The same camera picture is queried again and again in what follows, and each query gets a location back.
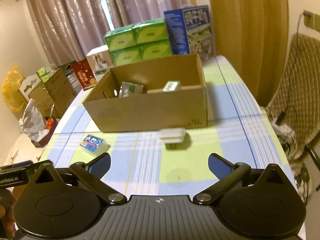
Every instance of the triangular hole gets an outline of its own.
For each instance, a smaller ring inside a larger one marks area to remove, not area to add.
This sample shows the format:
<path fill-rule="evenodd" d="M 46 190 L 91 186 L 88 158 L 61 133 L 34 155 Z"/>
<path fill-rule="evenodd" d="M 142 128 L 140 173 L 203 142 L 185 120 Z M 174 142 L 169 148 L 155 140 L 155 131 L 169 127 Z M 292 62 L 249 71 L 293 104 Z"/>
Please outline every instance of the triangular hole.
<path fill-rule="evenodd" d="M 46 183 L 46 182 L 52 182 L 54 181 L 50 171 L 48 169 L 45 169 L 42 171 L 38 179 L 36 180 L 36 184 L 40 183 Z"/>
<path fill-rule="evenodd" d="M 283 181 L 282 181 L 280 175 L 279 175 L 278 172 L 276 172 L 275 170 L 272 170 L 272 171 L 269 173 L 269 176 L 268 176 L 266 182 L 283 184 Z"/>

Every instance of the tablecloth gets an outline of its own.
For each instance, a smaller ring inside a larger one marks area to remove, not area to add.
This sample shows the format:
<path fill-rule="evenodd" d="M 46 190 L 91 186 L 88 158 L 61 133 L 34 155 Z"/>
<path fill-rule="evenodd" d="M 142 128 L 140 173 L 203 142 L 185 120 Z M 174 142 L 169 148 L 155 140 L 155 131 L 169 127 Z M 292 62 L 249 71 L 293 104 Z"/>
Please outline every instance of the tablecloth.
<path fill-rule="evenodd" d="M 166 147 L 156 131 L 101 133 L 82 105 L 90 92 L 81 91 L 57 126 L 41 160 L 55 167 L 92 159 L 79 146 L 87 134 L 103 138 L 111 146 L 111 168 L 102 181 L 130 195 L 190 195 L 218 181 L 209 171 L 208 156 L 215 152 L 229 161 L 245 162 L 252 168 L 268 163 L 281 166 L 294 178 L 287 158 L 262 111 L 223 56 L 203 67 L 208 94 L 208 128 L 189 129 L 183 144 Z M 305 239 L 305 228 L 300 237 Z"/>

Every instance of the plaid tablecloth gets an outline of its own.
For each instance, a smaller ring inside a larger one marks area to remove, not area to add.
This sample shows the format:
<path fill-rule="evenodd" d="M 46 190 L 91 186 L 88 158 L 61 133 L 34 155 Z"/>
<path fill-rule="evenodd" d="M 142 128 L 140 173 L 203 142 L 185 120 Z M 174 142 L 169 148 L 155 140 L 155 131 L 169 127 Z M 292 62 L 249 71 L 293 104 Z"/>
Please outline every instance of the plaid tablecloth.
<path fill-rule="evenodd" d="M 82 102 L 81 91 L 68 108 L 41 160 L 55 167 L 92 159 L 79 146 L 87 134 L 111 145 L 111 169 L 102 181 L 130 195 L 190 195 L 218 179 L 209 171 L 208 156 L 215 152 L 229 161 L 245 162 L 252 168 L 277 163 L 290 181 L 294 178 L 267 116 L 231 64 L 218 56 L 204 66 L 208 97 L 208 128 L 190 129 L 183 144 L 166 148 L 157 132 L 101 133 Z M 300 237 L 305 239 L 305 228 Z"/>

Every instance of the yellow plastic bag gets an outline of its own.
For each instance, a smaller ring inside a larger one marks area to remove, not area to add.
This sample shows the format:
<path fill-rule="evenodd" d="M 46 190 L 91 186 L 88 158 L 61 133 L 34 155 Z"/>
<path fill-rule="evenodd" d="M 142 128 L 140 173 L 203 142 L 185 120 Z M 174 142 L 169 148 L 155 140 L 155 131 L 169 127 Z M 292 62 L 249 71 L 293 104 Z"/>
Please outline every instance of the yellow plastic bag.
<path fill-rule="evenodd" d="M 18 93 L 24 79 L 22 69 L 14 66 L 7 72 L 2 82 L 2 97 L 11 112 L 21 112 L 26 106 L 22 96 Z"/>

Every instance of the gray ribbed plate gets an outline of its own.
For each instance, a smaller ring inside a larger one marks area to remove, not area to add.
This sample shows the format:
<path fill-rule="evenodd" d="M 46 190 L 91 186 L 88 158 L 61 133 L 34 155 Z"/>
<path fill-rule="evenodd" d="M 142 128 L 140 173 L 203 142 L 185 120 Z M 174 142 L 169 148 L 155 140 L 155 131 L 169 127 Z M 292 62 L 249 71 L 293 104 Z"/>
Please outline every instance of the gray ribbed plate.
<path fill-rule="evenodd" d="M 188 196 L 183 195 L 132 196 L 125 205 L 107 208 L 93 227 L 70 239 L 245 240 L 248 238 L 226 228 L 210 207 L 194 205 Z"/>

